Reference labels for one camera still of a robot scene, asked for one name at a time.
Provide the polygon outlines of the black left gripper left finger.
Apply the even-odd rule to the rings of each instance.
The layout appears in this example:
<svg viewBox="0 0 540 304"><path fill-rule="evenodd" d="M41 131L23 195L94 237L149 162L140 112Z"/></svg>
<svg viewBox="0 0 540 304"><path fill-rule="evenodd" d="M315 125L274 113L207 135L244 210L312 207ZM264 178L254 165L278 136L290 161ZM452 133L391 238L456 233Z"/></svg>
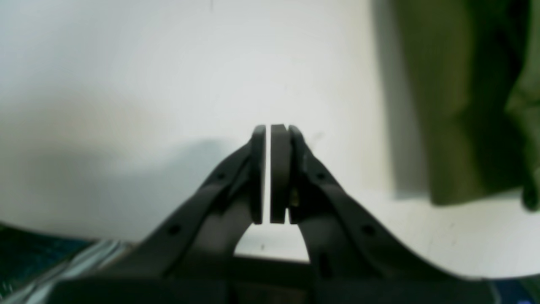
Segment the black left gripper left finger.
<svg viewBox="0 0 540 304"><path fill-rule="evenodd" d="M133 252L101 275L107 278L224 272L251 224L262 223L266 127L221 161L196 193Z"/></svg>

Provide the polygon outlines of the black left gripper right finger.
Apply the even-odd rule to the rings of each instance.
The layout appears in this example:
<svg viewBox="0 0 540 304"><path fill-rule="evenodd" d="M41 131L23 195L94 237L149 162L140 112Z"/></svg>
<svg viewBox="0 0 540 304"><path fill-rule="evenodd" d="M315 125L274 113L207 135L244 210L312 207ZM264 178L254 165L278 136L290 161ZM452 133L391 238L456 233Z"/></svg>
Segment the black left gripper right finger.
<svg viewBox="0 0 540 304"><path fill-rule="evenodd" d="M399 241L354 200L295 126L270 131L270 221L302 234L317 277L451 280Z"/></svg>

